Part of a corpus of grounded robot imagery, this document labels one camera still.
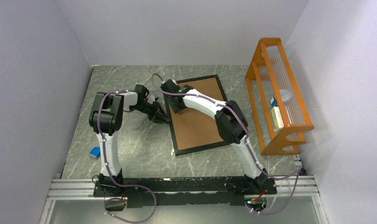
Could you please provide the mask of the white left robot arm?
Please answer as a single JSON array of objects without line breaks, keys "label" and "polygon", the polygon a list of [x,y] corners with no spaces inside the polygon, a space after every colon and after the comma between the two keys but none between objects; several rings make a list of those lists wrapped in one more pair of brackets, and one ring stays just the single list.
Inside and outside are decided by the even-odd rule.
[{"label": "white left robot arm", "polygon": [[118,130],[122,127],[123,114],[134,111],[147,115],[154,123],[170,122],[158,97],[150,96],[149,90],[141,84],[137,84],[133,90],[97,92],[89,115],[89,125],[93,128],[101,149],[98,181],[112,196],[119,196],[124,190],[118,156]]}]

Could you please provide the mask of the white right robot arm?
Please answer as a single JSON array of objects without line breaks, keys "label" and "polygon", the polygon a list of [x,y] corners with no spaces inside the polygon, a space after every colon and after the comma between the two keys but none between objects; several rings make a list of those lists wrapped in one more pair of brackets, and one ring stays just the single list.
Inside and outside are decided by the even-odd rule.
[{"label": "white right robot arm", "polygon": [[257,158],[250,142],[248,122],[235,101],[216,100],[191,86],[180,87],[173,79],[162,81],[160,91],[166,95],[175,113],[191,108],[211,117],[216,122],[219,136],[230,144],[239,156],[248,190],[257,194],[265,188],[268,172]]}]

